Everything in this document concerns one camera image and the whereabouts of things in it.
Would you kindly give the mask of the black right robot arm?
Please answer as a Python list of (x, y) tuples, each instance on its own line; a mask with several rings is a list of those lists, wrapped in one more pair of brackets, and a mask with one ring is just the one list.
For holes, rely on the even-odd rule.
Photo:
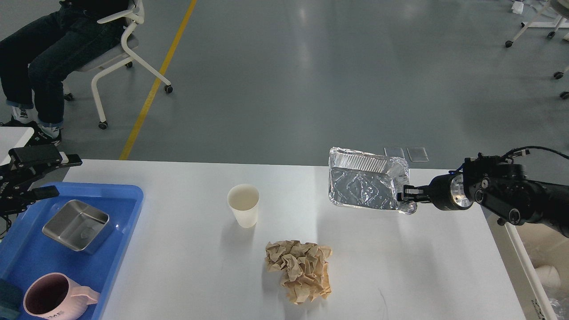
[(569, 235), (569, 188), (529, 180), (514, 158), (526, 156), (532, 146), (512, 148), (501, 156), (465, 158), (456, 170), (436, 176), (428, 185), (404, 185), (400, 202), (431, 203), (442, 211), (466, 210), (477, 203), (499, 217), (499, 224), (543, 224)]

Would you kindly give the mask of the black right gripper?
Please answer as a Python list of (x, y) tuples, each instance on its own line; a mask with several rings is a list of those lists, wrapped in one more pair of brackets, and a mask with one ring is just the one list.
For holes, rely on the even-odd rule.
[(472, 206), (464, 189), (462, 174), (436, 176), (428, 187), (404, 187), (398, 202), (432, 203), (442, 211), (461, 211)]

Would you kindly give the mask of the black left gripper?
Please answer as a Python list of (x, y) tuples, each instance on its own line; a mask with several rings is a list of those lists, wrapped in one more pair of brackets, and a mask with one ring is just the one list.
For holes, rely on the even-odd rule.
[(26, 211), (31, 202), (59, 196), (56, 186), (49, 185), (28, 190), (31, 173), (40, 175), (58, 168), (81, 166), (77, 154), (61, 152), (53, 144), (12, 148), (8, 152), (8, 169), (1, 170), (0, 215), (2, 217)]

